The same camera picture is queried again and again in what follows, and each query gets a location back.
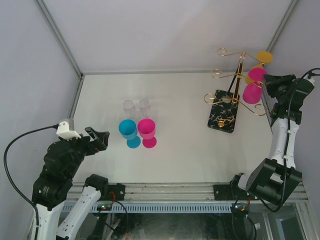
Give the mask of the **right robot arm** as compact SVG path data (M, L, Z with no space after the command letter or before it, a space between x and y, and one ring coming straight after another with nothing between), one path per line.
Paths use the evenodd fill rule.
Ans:
M275 98L271 112L272 142L269 156L251 173L239 173L230 182L230 195L237 200L247 194L257 197L264 206L275 205L277 212L298 184L302 173L296 170L294 148L297 131L302 120L305 98L315 88L316 68L302 77L295 75L264 75L267 94Z

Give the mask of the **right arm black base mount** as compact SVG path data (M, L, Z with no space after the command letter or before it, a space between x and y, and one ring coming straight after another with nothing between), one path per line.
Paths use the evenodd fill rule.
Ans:
M231 201L236 199L234 191L229 183L214 184L213 193L216 201Z

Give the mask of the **clear champagne flute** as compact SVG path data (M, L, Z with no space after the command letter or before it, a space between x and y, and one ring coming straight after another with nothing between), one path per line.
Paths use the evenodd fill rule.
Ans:
M141 99L138 103L140 113L143 118L150 117L150 110L151 110L151 102L147 99Z
M122 106L127 118L134 120L136 118L135 103L132 100L128 99L123 102Z

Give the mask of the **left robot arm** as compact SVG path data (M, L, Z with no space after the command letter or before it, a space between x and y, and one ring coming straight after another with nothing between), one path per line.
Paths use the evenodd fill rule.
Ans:
M48 147L42 171L33 184L31 200L36 211L31 236L36 240L73 240L90 208L110 193L108 179L92 174L85 180L82 195L65 223L58 224L77 170L85 157L107 149L110 133L86 127L88 135L84 136L66 122L55 128L59 140Z

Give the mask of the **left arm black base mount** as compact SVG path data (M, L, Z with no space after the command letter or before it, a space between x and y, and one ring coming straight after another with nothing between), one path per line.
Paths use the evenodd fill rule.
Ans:
M126 193L126 186L124 184L107 184L101 189L100 201L123 201Z

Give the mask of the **pink wine glass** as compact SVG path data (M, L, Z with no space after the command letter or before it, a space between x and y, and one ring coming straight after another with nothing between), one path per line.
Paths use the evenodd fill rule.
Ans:
M267 71L260 67L252 68L248 74L247 78L249 84L245 87L242 98L247 104L257 104L263 93L262 81L264 75L267 74Z
M142 137L142 144L145 148L151 149L156 146L156 123L152 119L144 118L139 121L137 130Z

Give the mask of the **cyan wine glass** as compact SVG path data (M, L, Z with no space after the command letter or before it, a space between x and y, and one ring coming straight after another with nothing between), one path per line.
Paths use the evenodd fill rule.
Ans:
M126 139L126 145L131 148L135 149L140 146L141 139L138 136L138 130L136 123L131 119L123 120L119 126L118 130L123 138Z

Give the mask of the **yellow wine glass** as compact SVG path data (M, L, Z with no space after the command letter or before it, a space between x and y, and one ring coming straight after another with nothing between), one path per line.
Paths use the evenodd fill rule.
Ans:
M264 75L267 71L264 69L265 65L270 64L273 61L273 55L268 51L260 51L256 54L256 59L259 64L252 67L245 78L247 84L260 83L264 79Z

